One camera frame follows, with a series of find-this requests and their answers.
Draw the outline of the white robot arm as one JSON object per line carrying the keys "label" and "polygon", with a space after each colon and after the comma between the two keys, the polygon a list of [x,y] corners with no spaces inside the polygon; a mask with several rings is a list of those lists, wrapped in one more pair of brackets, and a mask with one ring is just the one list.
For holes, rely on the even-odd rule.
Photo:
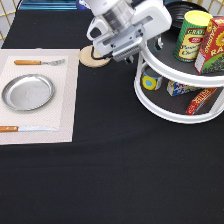
{"label": "white robot arm", "polygon": [[102,58],[131,61],[147,41],[171,27],[163,0],[86,0],[94,18],[87,37]]}

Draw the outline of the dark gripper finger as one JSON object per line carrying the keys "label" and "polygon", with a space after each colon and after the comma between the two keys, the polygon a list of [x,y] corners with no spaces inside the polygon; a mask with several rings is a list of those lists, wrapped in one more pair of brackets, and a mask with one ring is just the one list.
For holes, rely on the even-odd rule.
{"label": "dark gripper finger", "polygon": [[163,42],[162,42],[162,38],[159,37],[156,39],[155,43],[154,43],[154,49],[156,51],[159,51],[163,48]]}

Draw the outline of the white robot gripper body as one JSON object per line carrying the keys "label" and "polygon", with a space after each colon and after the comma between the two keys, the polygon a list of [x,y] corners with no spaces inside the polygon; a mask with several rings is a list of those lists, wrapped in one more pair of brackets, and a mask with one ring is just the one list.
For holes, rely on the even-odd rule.
{"label": "white robot gripper body", "polygon": [[167,31],[171,15],[163,0],[86,0],[94,18],[88,39],[102,58],[127,60],[144,50],[147,41]]}

